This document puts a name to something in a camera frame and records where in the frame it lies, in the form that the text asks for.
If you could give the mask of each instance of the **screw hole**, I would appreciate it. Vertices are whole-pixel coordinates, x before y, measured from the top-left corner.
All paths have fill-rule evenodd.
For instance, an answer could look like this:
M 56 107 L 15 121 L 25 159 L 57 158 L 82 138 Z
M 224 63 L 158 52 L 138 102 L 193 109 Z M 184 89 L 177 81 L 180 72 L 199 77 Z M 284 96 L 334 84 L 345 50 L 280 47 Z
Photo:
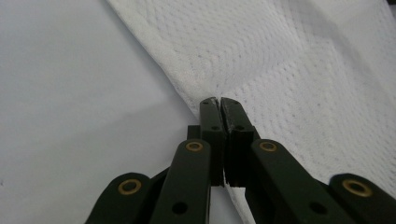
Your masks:
M 270 142 L 261 142 L 260 143 L 260 148 L 265 151 L 273 152 L 277 150 L 277 147 L 274 143 Z
M 327 208 L 321 203 L 311 203 L 311 204 L 309 204 L 309 207 L 316 214 L 319 214 L 319 215 L 326 215 L 327 214 Z
M 370 197 L 373 195 L 373 191 L 358 180 L 346 179 L 343 181 L 343 187 L 347 191 L 361 197 Z
M 175 203 L 172 207 L 172 212 L 176 215 L 183 215 L 187 212 L 188 208 L 185 203 Z
M 186 145 L 186 149 L 192 152 L 200 151 L 204 146 L 199 142 L 190 142 Z
M 131 195 L 137 193 L 142 187 L 142 183 L 137 179 L 128 179 L 119 184 L 119 193 Z

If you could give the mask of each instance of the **textured paper towel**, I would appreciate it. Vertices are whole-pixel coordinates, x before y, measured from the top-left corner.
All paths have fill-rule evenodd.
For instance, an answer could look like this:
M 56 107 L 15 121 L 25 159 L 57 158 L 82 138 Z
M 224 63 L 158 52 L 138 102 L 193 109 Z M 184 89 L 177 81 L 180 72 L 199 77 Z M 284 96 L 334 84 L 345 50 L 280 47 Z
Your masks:
M 396 196 L 396 22 L 380 0 L 108 0 L 197 115 L 240 101 L 315 178 Z M 230 189 L 253 223 L 242 189 Z

